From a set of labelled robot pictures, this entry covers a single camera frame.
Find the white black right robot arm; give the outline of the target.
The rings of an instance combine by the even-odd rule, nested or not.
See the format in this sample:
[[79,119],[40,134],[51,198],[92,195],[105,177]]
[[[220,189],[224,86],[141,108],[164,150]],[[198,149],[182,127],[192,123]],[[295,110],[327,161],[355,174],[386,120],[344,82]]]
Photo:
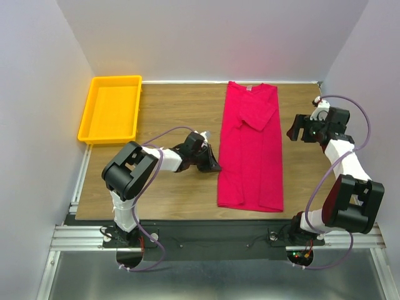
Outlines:
[[311,115],[297,114],[286,133],[292,141],[318,143],[336,178],[321,209],[293,217],[287,236],[295,244],[331,231],[367,234],[374,226],[384,186],[373,181],[361,166],[354,139],[346,134],[349,118],[345,109],[317,108]]

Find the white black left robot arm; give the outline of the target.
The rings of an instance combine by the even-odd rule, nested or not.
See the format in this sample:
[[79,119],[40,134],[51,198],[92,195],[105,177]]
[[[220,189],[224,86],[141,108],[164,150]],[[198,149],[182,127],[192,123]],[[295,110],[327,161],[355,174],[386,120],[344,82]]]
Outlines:
[[190,132],[174,147],[156,148],[127,143],[103,169],[101,177],[112,198],[114,229],[104,236],[125,246],[139,241],[136,204],[159,171],[180,173],[196,166],[202,173],[221,171],[208,143],[207,131]]

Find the pink t shirt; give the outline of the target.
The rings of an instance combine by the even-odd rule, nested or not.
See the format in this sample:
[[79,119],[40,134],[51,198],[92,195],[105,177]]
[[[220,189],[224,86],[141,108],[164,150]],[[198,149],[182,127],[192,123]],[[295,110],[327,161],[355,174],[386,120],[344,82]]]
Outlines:
[[219,207],[283,212],[283,145],[276,86],[228,83],[219,164]]

